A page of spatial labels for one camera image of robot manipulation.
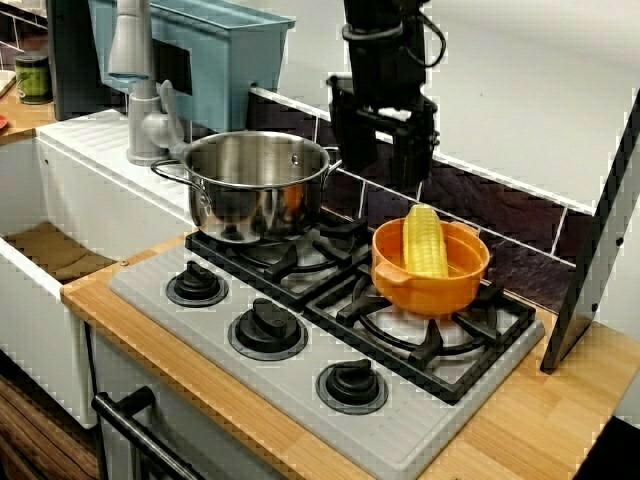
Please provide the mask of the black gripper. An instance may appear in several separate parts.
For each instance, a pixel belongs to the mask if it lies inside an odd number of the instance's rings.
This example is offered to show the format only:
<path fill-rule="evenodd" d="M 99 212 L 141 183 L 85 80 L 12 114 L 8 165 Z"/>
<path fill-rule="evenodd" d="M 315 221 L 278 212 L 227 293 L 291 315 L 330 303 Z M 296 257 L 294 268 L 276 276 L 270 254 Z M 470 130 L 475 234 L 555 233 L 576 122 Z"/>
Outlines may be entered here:
<path fill-rule="evenodd" d="M 377 140 L 365 115 L 378 117 L 383 109 L 406 111 L 393 131 L 392 183 L 416 188 L 430 172 L 439 132 L 435 128 L 437 105 L 421 88 L 426 70 L 439 61 L 426 59 L 423 29 L 344 29 L 351 74 L 327 79 L 332 99 L 332 130 L 343 165 L 361 173 L 377 161 Z"/>

